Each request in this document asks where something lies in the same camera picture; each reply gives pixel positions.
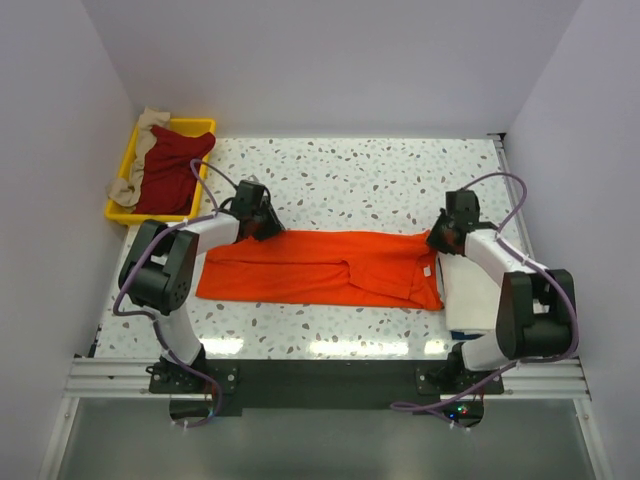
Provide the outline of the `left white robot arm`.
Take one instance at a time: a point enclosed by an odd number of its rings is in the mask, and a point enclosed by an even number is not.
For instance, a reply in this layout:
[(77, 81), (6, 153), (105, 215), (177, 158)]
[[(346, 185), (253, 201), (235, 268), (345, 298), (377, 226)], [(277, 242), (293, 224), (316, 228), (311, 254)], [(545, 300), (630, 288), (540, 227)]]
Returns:
[(235, 195), (213, 212), (178, 223), (144, 221), (122, 265), (112, 312), (119, 317), (144, 316), (175, 364), (171, 378), (185, 392), (200, 390), (207, 368), (204, 347), (193, 331), (185, 306), (196, 259), (208, 251), (247, 238), (263, 241), (284, 231), (269, 189), (242, 180)]

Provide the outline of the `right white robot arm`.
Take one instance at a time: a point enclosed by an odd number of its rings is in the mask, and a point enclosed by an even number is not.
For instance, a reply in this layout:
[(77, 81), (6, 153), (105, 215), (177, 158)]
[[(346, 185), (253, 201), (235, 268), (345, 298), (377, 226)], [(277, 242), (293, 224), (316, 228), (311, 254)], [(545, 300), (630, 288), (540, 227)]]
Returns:
[(579, 344), (572, 275), (531, 260), (496, 225), (482, 221), (473, 191), (449, 191), (445, 199), (427, 245), (470, 260), (500, 288), (493, 330), (456, 344), (448, 354), (448, 386), (466, 393), (480, 382), (481, 372), (572, 356)]

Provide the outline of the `orange t-shirt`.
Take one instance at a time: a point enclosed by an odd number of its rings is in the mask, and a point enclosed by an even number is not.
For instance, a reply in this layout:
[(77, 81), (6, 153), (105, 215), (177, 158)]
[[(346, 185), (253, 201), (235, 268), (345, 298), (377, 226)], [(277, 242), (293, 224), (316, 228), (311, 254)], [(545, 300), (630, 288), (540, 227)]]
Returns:
[(436, 253), (423, 233), (286, 231), (216, 247), (201, 299), (439, 311)]

